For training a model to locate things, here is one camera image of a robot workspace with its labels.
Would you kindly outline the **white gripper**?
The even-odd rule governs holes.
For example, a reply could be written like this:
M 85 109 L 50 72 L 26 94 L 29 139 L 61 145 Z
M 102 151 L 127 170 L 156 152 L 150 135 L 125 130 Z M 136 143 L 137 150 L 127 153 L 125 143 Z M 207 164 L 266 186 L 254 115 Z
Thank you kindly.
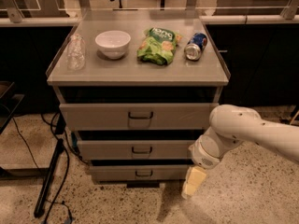
M 215 168 L 222 160 L 221 146 L 210 136 L 201 135 L 189 146 L 194 164 L 188 169 L 182 186 L 181 196 L 184 199 L 192 197 L 203 181 L 206 179 L 206 170 Z

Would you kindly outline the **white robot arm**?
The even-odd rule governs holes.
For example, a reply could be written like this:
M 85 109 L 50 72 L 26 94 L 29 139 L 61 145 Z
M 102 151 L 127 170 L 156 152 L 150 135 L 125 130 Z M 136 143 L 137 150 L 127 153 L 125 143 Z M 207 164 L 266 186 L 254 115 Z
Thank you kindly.
M 251 142 L 289 161 L 299 163 L 299 129 L 296 126 L 266 121 L 254 109 L 219 105 L 209 116 L 208 129 L 189 146 L 194 166 L 183 183 L 181 196 L 193 196 L 206 179 L 206 170 L 216 167 L 225 153 Z

